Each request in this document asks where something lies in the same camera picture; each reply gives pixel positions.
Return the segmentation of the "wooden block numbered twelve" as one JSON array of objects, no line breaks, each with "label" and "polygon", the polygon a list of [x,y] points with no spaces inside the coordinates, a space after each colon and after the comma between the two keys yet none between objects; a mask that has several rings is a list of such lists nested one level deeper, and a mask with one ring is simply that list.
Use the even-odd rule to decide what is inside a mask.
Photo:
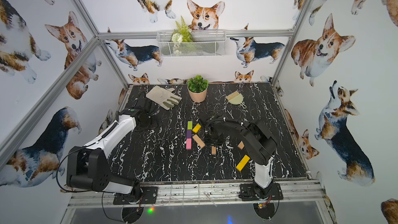
[{"label": "wooden block numbered twelve", "polygon": [[212,146],[211,147],[211,154],[212,155],[216,155],[216,153],[217,153],[217,148],[215,146]]}]

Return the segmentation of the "small yellow block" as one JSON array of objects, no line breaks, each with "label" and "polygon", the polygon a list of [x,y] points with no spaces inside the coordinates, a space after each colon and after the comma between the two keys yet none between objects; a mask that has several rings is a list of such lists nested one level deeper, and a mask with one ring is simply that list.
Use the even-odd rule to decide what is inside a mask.
[{"label": "small yellow block", "polygon": [[200,124],[197,124],[194,128],[193,128],[193,132],[194,133],[198,133],[200,131],[200,129],[202,128],[202,126]]}]

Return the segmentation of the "long wooden block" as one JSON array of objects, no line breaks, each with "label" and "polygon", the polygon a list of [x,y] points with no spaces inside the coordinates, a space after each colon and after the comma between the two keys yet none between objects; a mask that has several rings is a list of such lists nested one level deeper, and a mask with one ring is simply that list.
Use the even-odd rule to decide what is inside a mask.
[{"label": "long wooden block", "polygon": [[205,143],[202,141],[202,139],[197,134],[195,134],[192,138],[199,145],[199,147],[201,149],[203,149],[205,147]]}]

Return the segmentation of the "lime green block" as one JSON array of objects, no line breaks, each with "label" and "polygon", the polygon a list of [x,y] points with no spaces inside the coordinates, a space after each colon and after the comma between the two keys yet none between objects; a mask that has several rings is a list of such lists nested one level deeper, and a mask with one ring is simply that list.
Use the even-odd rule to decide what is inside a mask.
[{"label": "lime green block", "polygon": [[192,130],[192,128],[193,128],[193,122],[192,121],[188,121],[187,130]]}]

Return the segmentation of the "purple block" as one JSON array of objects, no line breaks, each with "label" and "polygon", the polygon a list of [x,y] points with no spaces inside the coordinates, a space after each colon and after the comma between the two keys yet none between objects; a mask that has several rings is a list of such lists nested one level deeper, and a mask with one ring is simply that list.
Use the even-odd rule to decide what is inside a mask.
[{"label": "purple block", "polygon": [[187,139],[192,139],[192,130],[187,130],[186,138]]}]

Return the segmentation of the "pink block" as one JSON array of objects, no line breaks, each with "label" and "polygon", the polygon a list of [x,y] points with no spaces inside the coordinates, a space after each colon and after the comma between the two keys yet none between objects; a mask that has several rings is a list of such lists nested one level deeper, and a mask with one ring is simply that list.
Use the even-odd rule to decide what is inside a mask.
[{"label": "pink block", "polygon": [[186,139],[186,149],[189,150],[192,148],[192,139],[188,138]]}]

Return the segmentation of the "large yellow block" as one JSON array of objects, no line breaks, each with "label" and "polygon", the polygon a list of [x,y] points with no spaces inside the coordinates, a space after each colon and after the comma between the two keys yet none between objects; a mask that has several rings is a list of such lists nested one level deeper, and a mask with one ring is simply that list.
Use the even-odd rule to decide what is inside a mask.
[{"label": "large yellow block", "polygon": [[242,171],[242,169],[245,167],[245,165],[250,161],[250,157],[247,155],[244,155],[244,157],[241,159],[241,161],[238,163],[236,166],[236,169],[238,171]]}]

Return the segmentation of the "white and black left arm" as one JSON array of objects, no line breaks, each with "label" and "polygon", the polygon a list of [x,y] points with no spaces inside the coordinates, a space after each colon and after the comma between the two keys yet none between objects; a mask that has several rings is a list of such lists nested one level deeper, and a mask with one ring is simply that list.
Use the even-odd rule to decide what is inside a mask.
[{"label": "white and black left arm", "polygon": [[68,154],[66,184],[74,189],[142,196],[137,179],[129,179],[111,171],[108,159],[113,149],[135,129],[149,128],[152,102],[142,97],[132,106],[116,112],[115,121],[96,138]]}]

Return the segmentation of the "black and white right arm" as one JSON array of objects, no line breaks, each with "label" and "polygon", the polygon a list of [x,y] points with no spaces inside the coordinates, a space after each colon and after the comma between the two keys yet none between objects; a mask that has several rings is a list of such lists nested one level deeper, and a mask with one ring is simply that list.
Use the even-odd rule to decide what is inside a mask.
[{"label": "black and white right arm", "polygon": [[205,144],[221,146],[226,136],[242,142],[245,155],[255,163],[255,184],[261,189],[270,186],[278,143],[264,122],[258,119],[239,121],[219,116],[200,117],[199,124],[205,132]]}]

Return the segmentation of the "white and green work glove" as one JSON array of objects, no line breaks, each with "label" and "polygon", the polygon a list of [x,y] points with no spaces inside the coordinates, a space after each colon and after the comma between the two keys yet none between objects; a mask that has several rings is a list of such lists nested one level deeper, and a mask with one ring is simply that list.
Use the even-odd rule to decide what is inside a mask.
[{"label": "white and green work glove", "polygon": [[165,89],[155,86],[146,94],[146,98],[157,103],[165,110],[170,110],[171,108],[177,106],[182,100],[180,96],[173,93],[174,90],[174,88]]}]

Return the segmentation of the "pink plant pot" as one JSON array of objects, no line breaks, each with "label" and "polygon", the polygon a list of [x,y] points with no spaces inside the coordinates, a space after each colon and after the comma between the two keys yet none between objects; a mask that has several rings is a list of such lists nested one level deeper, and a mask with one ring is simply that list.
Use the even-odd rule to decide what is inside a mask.
[{"label": "pink plant pot", "polygon": [[188,90],[188,92],[189,92],[189,95],[190,95],[192,101],[195,103],[201,103],[201,102],[205,101],[206,96],[207,96],[207,89],[205,89],[204,91],[202,91],[200,93],[192,92],[190,89]]}]

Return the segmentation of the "green artificial potted plant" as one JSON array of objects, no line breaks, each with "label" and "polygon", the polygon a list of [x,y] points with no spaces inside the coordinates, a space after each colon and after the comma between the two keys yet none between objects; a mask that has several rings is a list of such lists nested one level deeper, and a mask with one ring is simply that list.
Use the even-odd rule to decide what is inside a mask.
[{"label": "green artificial potted plant", "polygon": [[208,80],[204,79],[201,75],[197,75],[188,80],[188,89],[193,93],[201,93],[207,89],[208,84]]}]

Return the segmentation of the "fern and white flower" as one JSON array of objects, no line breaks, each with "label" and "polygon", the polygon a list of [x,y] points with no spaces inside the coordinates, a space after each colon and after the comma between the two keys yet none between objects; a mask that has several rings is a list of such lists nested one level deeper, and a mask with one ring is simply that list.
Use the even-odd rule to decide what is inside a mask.
[{"label": "fern and white flower", "polygon": [[182,56],[194,52],[191,31],[183,17],[180,18],[180,22],[176,21],[176,29],[171,37],[174,55]]}]

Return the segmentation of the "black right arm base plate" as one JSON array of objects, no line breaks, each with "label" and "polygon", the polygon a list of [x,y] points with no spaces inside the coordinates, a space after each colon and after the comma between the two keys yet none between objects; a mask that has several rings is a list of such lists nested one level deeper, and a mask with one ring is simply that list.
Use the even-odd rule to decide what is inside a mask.
[{"label": "black right arm base plate", "polygon": [[261,188],[256,183],[240,184],[238,197],[242,201],[266,201],[283,200],[283,192],[280,184],[271,182],[266,188]]}]

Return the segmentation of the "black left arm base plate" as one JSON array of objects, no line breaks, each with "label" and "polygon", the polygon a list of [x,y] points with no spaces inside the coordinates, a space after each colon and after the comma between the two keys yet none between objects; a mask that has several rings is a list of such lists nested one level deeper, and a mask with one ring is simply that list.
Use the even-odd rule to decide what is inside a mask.
[{"label": "black left arm base plate", "polygon": [[146,186],[133,189],[130,194],[116,193],[114,205],[155,204],[157,201],[158,187]]}]

